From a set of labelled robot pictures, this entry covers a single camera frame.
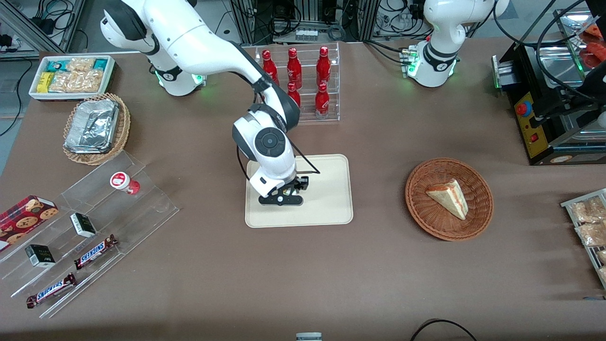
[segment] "coca-cola bottle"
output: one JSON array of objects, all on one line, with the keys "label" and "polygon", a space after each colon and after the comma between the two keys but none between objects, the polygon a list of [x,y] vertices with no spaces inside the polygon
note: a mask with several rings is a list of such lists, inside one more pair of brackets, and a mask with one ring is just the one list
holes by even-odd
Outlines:
[{"label": "coca-cola bottle", "polygon": [[298,107],[301,107],[301,95],[297,91],[297,85],[294,82],[288,84],[288,95],[295,100]]},{"label": "coca-cola bottle", "polygon": [[316,94],[316,117],[320,120],[328,117],[328,101],[330,96],[326,92],[326,83],[322,83],[318,86],[318,93]]},{"label": "coca-cola bottle", "polygon": [[288,81],[293,82],[297,89],[303,86],[303,75],[301,70],[301,62],[297,57],[297,49],[291,47],[288,49],[288,64],[286,65],[288,71]]},{"label": "coca-cola bottle", "polygon": [[330,80],[330,60],[328,59],[328,47],[320,47],[320,58],[316,64],[316,83],[318,86],[322,83],[328,84]]},{"label": "coca-cola bottle", "polygon": [[270,75],[276,85],[280,86],[280,81],[278,80],[278,68],[276,67],[276,63],[271,60],[271,52],[269,52],[269,50],[263,50],[261,55],[263,56],[263,70]]}]

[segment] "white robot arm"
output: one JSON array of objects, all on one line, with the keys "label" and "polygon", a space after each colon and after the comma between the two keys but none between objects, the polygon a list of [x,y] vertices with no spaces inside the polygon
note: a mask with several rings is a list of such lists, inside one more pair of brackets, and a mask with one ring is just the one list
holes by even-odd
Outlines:
[{"label": "white robot arm", "polygon": [[296,194],[307,187],[307,179],[296,176],[285,135],[298,124],[299,108],[248,53],[216,36],[194,5],[195,0],[116,1],[106,8],[101,31],[113,45],[146,54],[172,95],[194,91],[198,84],[192,75],[233,72],[246,80],[264,99],[232,128],[242,153],[260,165],[250,183],[263,204],[301,204]]},{"label": "white robot arm", "polygon": [[426,0],[423,13],[433,33],[429,42],[410,46],[408,77],[426,87],[444,84],[465,41],[463,24],[484,20],[493,7],[501,16],[508,5],[509,0]]}]

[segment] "snickers bar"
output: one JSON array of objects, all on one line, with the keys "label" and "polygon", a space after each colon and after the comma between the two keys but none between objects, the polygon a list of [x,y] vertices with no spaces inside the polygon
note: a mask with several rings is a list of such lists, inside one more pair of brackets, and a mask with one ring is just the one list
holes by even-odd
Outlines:
[{"label": "snickers bar", "polygon": [[74,264],[76,264],[76,269],[82,269],[86,264],[95,260],[115,244],[118,244],[118,241],[114,238],[113,234],[105,238],[105,240],[100,242],[100,244],[95,246],[92,250],[86,252],[82,257],[80,257],[80,259],[74,261]]},{"label": "snickers bar", "polygon": [[74,274],[69,274],[66,278],[39,292],[38,295],[31,295],[30,297],[27,297],[27,308],[32,309],[38,304],[42,303],[42,301],[45,299],[51,297],[52,295],[58,294],[59,291],[62,291],[71,285],[76,286],[76,284],[76,277],[74,277]]}]

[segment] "clear acrylic shelf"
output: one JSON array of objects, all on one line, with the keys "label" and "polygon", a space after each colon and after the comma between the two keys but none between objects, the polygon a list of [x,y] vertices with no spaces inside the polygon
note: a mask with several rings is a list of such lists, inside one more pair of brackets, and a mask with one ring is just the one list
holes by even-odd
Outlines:
[{"label": "clear acrylic shelf", "polygon": [[[8,289],[11,297],[22,300],[26,309],[27,297],[73,272],[78,283],[74,288],[65,289],[32,309],[40,318],[51,317],[174,216],[179,209],[153,184],[143,168],[143,164],[122,151],[63,192],[55,201],[60,214],[33,231],[31,236],[21,238],[18,245],[7,250],[9,255],[0,263],[3,287]],[[126,194],[109,185],[110,177],[119,171],[126,172],[141,184],[136,195]],[[70,220],[74,212],[89,217],[97,231],[94,237],[84,238],[76,233]],[[74,260],[110,234],[118,239],[118,244],[76,270]],[[47,269],[32,266],[23,250],[32,243],[48,246],[56,264]]]},{"label": "clear acrylic shelf", "polygon": [[[318,85],[316,84],[316,63],[320,55],[320,47],[328,47],[328,58],[330,59],[330,81],[328,82],[328,95],[330,102],[328,103],[328,117],[320,120],[316,117],[316,93]],[[305,123],[321,123],[330,121],[339,121],[341,119],[341,87],[340,87],[340,60],[339,60],[339,44],[302,44],[295,46],[271,45],[257,47],[255,50],[255,60],[259,65],[263,65],[261,52],[269,50],[271,58],[278,68],[278,80],[280,88],[287,91],[288,73],[286,65],[288,64],[288,49],[296,47],[297,55],[301,62],[303,72],[303,87],[299,89],[301,95],[301,118],[299,122]]]}]

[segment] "round wicker basket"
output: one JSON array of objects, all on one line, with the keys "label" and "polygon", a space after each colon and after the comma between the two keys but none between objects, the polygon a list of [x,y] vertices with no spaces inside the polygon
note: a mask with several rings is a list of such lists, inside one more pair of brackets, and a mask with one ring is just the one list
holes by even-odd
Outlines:
[{"label": "round wicker basket", "polygon": [[[460,220],[430,198],[425,190],[432,185],[457,179],[469,212]],[[435,158],[418,165],[405,188],[408,210],[414,220],[431,235],[449,241],[463,241],[482,233],[493,216],[492,193],[486,181],[469,165],[452,158]]]},{"label": "round wicker basket", "polygon": [[[120,97],[111,93],[97,95],[91,98],[87,98],[84,101],[90,102],[101,100],[113,100],[120,105],[120,112],[118,113],[118,123],[116,125],[116,133],[114,135],[113,147],[106,154],[76,154],[70,152],[69,150],[65,149],[65,147],[63,147],[63,152],[65,152],[67,157],[72,161],[84,163],[90,166],[97,166],[115,157],[118,153],[120,153],[121,150],[124,149],[124,146],[126,145],[126,140],[128,139],[128,130],[130,128],[130,113],[128,112],[128,108],[126,107],[126,105],[124,105],[124,102],[120,99]],[[70,131],[75,113],[76,108],[72,110],[72,114],[67,119],[65,129],[63,129],[63,138],[67,138],[67,133]]]}]

